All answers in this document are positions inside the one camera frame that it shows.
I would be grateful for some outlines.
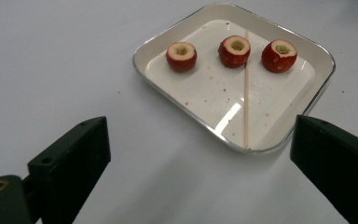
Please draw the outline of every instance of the tray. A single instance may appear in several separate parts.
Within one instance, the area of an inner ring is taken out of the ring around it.
[[[218,46],[230,35],[249,37],[247,69],[220,63]],[[282,74],[270,73],[260,62],[262,50],[274,39],[288,40],[297,49],[295,65]],[[165,58],[167,47],[177,41],[193,44],[198,53],[196,67],[185,74],[173,72]],[[296,115],[310,111],[336,67],[333,56],[320,45],[231,4],[202,7],[147,40],[135,51],[133,64],[162,95],[245,153],[284,146]]]

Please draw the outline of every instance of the white table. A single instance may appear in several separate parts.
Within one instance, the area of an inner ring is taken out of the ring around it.
[[[132,54],[210,1],[0,1],[0,175],[107,116],[112,162],[75,223],[347,223],[290,161],[232,151],[149,87]],[[358,2],[231,1],[321,44],[310,116],[358,136]]]

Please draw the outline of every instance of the red fruit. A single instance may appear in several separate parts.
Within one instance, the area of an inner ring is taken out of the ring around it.
[[[167,49],[167,62],[171,69],[178,73],[191,70],[196,65],[197,51],[186,42],[176,42]]]
[[[285,40],[274,40],[269,43],[261,54],[261,63],[273,73],[289,70],[297,59],[297,50]]]
[[[225,67],[238,68],[248,61],[251,45],[244,37],[232,35],[220,43],[218,52],[220,62]]]

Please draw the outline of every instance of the apple core hole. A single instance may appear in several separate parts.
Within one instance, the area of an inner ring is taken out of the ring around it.
[[[242,42],[240,42],[239,40],[236,40],[231,43],[231,47],[236,51],[241,51],[245,48],[245,45]]]
[[[176,54],[178,55],[186,55],[187,54],[187,48],[184,46],[180,46],[176,48]]]
[[[280,54],[288,54],[288,53],[290,53],[290,49],[287,48],[287,46],[285,46],[285,45],[277,45],[277,47],[275,47],[275,49]]]

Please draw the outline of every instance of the wooden skewer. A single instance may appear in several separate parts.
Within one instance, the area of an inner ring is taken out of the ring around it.
[[[248,30],[245,32],[245,38],[249,41]],[[245,148],[249,148],[249,66],[245,65],[245,93],[243,95],[243,111],[245,126]]]

